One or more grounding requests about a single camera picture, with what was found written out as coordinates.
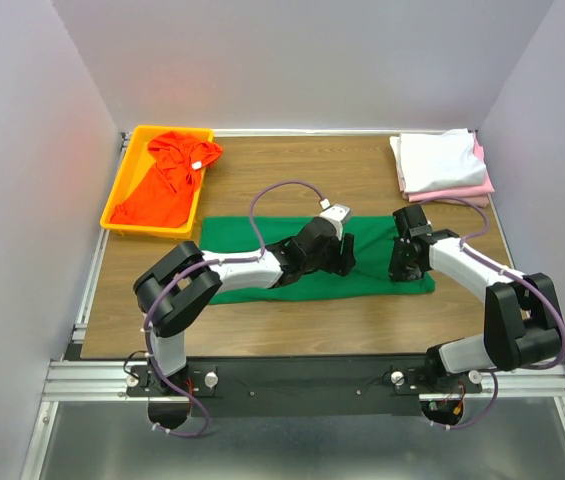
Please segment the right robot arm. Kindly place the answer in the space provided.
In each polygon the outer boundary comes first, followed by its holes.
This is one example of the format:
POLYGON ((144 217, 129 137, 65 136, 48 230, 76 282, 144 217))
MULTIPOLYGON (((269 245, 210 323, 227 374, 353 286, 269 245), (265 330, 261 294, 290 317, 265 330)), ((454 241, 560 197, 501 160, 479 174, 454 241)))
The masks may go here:
POLYGON ((471 371, 543 369, 565 356, 565 323, 553 281, 526 275, 472 248, 449 229, 436 230, 419 205, 393 213, 389 278, 413 282, 442 273, 476 296, 484 306, 483 332, 439 344, 425 354, 424 384, 442 392, 471 371))

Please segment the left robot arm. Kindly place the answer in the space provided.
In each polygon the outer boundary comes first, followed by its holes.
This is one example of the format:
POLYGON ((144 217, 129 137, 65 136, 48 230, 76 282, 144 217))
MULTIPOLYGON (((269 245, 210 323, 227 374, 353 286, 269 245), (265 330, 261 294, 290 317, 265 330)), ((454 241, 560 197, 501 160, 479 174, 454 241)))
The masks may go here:
POLYGON ((252 223, 258 248, 250 252, 203 251, 192 241, 175 247, 133 285, 145 315, 150 384, 163 395, 184 387, 185 331, 217 294, 286 288, 318 272, 348 275, 356 265, 355 236, 345 224, 321 214, 297 234, 267 244, 252 223))

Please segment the green t shirt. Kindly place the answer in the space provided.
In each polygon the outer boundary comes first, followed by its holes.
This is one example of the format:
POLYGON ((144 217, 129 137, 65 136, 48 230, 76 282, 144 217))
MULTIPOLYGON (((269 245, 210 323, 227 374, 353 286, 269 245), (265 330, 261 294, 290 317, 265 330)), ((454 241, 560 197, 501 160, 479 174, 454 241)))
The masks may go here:
MULTIPOLYGON (((356 260, 347 276, 319 271, 287 287, 218 293, 211 303, 305 302, 374 295, 422 295, 435 291, 435 281, 428 274, 412 282, 394 282, 389 278, 393 237, 397 235, 392 217, 354 217, 346 225, 346 231, 354 235, 356 260)), ((204 219, 199 247, 216 253, 238 253, 256 249, 258 242, 247 217, 216 216, 204 219)))

